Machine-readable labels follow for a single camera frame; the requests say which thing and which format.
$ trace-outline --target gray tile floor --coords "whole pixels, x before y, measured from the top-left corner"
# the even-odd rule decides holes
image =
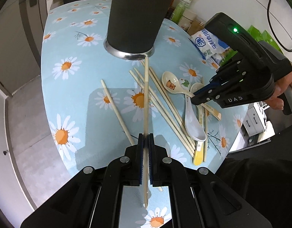
[[[50,132],[40,76],[9,100],[9,129],[19,172],[39,207],[71,178]]]

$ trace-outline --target metal screw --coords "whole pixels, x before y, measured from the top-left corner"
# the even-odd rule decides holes
[[[87,166],[87,167],[85,167],[85,168],[83,169],[83,172],[84,172],[85,174],[90,174],[91,172],[93,172],[93,169],[92,169],[92,167]]]
[[[130,160],[130,158],[127,157],[127,156],[123,156],[123,157],[120,158],[120,161],[121,161],[122,163],[128,163],[129,160]]]
[[[199,169],[199,173],[202,174],[202,175],[207,175],[208,174],[208,169],[205,168],[205,167],[201,167]]]
[[[169,158],[169,157],[165,157],[163,160],[162,160],[165,164],[170,164],[172,162],[172,159]]]

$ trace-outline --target light blue tablecloth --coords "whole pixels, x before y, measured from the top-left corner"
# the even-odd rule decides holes
[[[69,3],[51,10],[45,27],[41,56],[44,102],[57,150],[72,176],[85,166],[107,166],[130,146],[100,79],[106,82],[130,133],[138,137],[143,132],[140,107],[144,95],[128,71],[137,67],[143,73],[144,68],[139,61],[118,59],[104,49],[110,6],[111,0]],[[202,60],[188,35],[169,20],[164,19],[154,47],[149,63],[159,78],[164,71],[171,71],[191,84],[203,76],[208,84],[215,74],[217,65]],[[150,86],[160,96],[152,81]],[[184,95],[170,96],[183,114]],[[206,163],[200,166],[216,172],[238,134],[247,106],[221,109],[213,101],[208,104],[221,112],[222,120],[208,117],[209,149]],[[149,113],[149,132],[154,134],[155,143],[185,167],[199,168],[153,104]],[[141,187],[124,188],[121,228],[159,227],[171,219],[167,187],[160,191],[150,186],[147,210],[142,196]]]

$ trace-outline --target white wall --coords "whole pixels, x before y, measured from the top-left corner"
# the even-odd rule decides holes
[[[248,29],[250,25],[261,32],[271,33],[267,22],[267,4],[269,0],[193,0],[190,9],[205,21],[216,13],[224,12],[242,27]],[[272,27],[278,39],[287,48],[292,48],[292,9],[286,0],[272,0],[270,7]],[[292,61],[292,53],[283,50],[285,56]]]
[[[0,209],[15,228],[32,213],[15,176],[8,149],[5,131],[5,99],[0,94]]]

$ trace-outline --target black cable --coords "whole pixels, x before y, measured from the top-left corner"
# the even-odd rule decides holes
[[[272,0],[269,0],[269,4],[267,5],[267,20],[269,22],[269,26],[270,26],[270,29],[275,37],[275,39],[277,40],[277,42],[281,45],[282,48],[284,48],[287,52],[292,52],[292,49],[287,49],[286,47],[283,46],[283,44],[279,41],[279,39],[277,38],[274,30],[273,30],[273,27],[272,27],[272,24],[271,24],[271,20],[270,20],[270,6],[271,6],[271,2]]]

